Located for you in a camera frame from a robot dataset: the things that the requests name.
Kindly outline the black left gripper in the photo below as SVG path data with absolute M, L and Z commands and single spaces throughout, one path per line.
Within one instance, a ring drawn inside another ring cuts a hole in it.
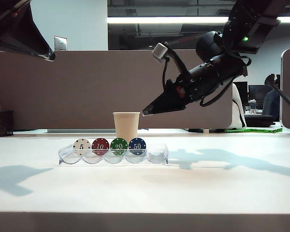
M 55 60 L 55 52 L 33 21 L 29 0 L 0 0 L 0 51 Z

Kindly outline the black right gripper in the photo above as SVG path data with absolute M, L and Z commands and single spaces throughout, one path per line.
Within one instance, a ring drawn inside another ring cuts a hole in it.
M 223 82 L 218 65 L 210 62 L 201 64 L 177 77 L 173 83 L 167 80 L 165 89 L 144 110 L 143 116 L 185 110 L 186 105 L 202 101 Z

